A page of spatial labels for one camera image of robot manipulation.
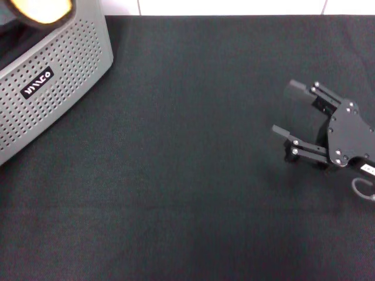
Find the black label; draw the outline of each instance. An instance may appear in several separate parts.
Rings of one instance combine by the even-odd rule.
[[[35,94],[44,84],[46,84],[52,77],[53,71],[50,67],[47,67],[40,73],[33,81],[27,84],[22,90],[21,94],[24,98],[28,99]]]

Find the black table surface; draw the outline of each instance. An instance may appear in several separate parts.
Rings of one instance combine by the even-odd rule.
[[[291,78],[375,124],[375,18],[107,25],[113,66],[0,168],[0,280],[374,280],[375,205],[270,128],[313,142],[325,120]]]

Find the gray plastic case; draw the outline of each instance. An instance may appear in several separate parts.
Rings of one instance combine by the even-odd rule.
[[[76,0],[76,5],[62,27],[0,71],[0,165],[62,116],[112,65],[101,1]],[[36,84],[26,99],[22,90],[48,67],[53,77],[39,88]]]

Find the yellow light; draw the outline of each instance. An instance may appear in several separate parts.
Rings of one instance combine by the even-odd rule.
[[[27,18],[41,24],[54,23],[73,8],[71,0],[10,0]]]

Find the white wall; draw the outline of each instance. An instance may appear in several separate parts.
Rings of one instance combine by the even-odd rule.
[[[319,15],[325,0],[138,0],[142,15]],[[102,0],[106,15],[139,15],[137,0]],[[375,0],[328,0],[325,15],[375,15]]]

